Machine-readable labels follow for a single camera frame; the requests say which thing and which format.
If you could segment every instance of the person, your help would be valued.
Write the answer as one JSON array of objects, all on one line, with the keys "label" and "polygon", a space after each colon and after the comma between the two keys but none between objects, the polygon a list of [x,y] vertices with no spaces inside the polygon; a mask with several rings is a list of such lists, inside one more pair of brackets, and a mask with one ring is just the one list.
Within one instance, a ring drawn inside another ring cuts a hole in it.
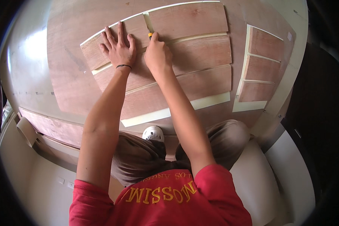
[{"label": "person", "polygon": [[[84,124],[70,225],[252,225],[235,192],[232,165],[249,141],[236,120],[206,133],[172,70],[172,54],[154,33],[145,62],[171,111],[180,145],[176,161],[166,161],[162,131],[144,137],[119,132],[126,83],[136,57],[135,39],[128,48],[118,23],[118,42],[108,27],[102,52],[114,76]],[[110,176],[126,186],[115,204],[109,198]]]}]

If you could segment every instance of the black wristband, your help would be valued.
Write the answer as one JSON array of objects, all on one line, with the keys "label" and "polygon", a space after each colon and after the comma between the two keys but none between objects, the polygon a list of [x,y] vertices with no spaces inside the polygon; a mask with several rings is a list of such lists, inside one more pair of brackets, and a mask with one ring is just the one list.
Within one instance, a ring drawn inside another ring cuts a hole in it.
[{"label": "black wristband", "polygon": [[129,65],[126,65],[126,64],[121,64],[121,65],[118,65],[116,68],[118,68],[119,66],[128,66],[128,67],[130,67],[130,68],[131,68],[131,70],[132,70],[132,67],[131,67],[131,66],[129,66]]}]

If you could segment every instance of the forearm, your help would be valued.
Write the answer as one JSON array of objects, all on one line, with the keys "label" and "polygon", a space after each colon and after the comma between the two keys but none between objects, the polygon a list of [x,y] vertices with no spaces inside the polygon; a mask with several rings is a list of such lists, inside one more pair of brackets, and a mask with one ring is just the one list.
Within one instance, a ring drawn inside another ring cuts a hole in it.
[{"label": "forearm", "polygon": [[106,131],[118,134],[129,72],[130,68],[126,66],[116,69],[102,96],[89,112],[84,132]]},{"label": "forearm", "polygon": [[84,123],[77,179],[108,189],[129,69],[116,70]]},{"label": "forearm", "polygon": [[208,136],[172,68],[165,70],[162,77],[158,85],[166,98],[176,134],[195,175],[204,166],[215,163]]}]

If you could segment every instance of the red t-shirt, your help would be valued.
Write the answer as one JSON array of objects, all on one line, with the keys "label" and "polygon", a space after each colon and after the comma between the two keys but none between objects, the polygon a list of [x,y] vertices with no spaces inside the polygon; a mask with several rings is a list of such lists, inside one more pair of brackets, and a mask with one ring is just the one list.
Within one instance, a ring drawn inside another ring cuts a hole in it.
[{"label": "red t-shirt", "polygon": [[115,204],[108,191],[75,180],[69,225],[252,225],[231,173],[214,164],[193,179],[172,169],[126,187]]}]

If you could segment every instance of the hand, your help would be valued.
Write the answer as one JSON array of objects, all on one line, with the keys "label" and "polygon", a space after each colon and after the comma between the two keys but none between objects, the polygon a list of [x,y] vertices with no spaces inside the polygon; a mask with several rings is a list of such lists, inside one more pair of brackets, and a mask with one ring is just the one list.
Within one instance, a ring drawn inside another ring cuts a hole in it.
[{"label": "hand", "polygon": [[129,48],[125,45],[123,41],[122,22],[118,22],[118,42],[114,40],[108,26],[105,27],[105,32],[102,32],[102,37],[104,44],[100,44],[99,47],[109,58],[114,68],[121,64],[129,66],[134,64],[136,59],[136,41],[131,34],[128,34]]},{"label": "hand", "polygon": [[165,70],[172,70],[172,53],[164,42],[158,41],[158,32],[153,33],[145,53],[145,62],[154,79],[160,79]]}]

